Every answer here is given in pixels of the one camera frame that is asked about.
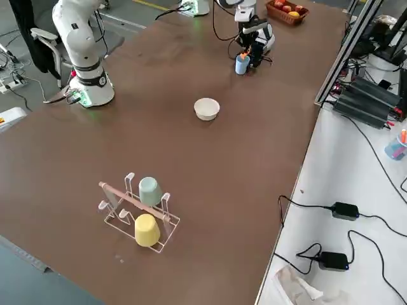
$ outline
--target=red apple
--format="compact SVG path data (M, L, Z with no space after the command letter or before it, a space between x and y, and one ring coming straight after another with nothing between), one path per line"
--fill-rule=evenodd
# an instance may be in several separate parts
M274 7L278 8L279 10L282 10L283 6L284 6L284 4L282 4L280 1L274 2Z
M292 11L290 5L284 5L282 7L282 10L285 11L286 13L289 13L290 11Z

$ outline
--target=orange basket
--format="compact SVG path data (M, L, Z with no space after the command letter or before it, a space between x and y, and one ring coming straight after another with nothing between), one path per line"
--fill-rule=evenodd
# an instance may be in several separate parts
M298 25L302 23L303 19L310 13L306 8L302 8L298 13L300 14L299 17L293 17L288 15L285 11L279 10L274 6L275 0L271 0L266 4L267 7L267 15L271 18L279 19L287 24L290 25ZM284 5L289 5L291 7L291 11L295 11L295 7L297 4L291 3L289 1L285 1Z

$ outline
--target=light green cup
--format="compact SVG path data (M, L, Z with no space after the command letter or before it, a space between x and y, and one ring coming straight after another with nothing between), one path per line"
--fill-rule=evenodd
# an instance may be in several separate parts
M143 204L149 207L155 207L161 202L163 192L157 180L152 177L145 177L141 179L139 183L139 196Z

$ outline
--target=chair armrest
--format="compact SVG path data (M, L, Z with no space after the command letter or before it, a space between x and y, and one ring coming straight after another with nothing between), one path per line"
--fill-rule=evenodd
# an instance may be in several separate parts
M58 38L57 35L47 32L46 30L38 29L36 27L33 27L31 29L31 36L33 38L37 38L39 36L39 37L43 37L48 40L56 40Z

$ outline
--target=wooden dowel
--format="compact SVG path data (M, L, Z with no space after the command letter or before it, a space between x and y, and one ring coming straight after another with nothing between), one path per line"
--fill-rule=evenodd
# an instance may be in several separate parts
M165 220L167 222L170 221L170 217L168 215L164 215L161 212L159 212L159 211L157 211L157 210L155 210L153 208L147 207L146 205L142 204L140 201L138 201L138 200L136 200L136 199L134 199L132 197L127 196L125 193L115 189L114 187L110 186L109 184L107 184L105 182L99 182L99 186L101 188L115 194L116 196L119 196L120 198L123 198L124 200L127 200L130 203L133 203L137 208L150 213L151 215L157 217L158 219L162 219L162 220Z

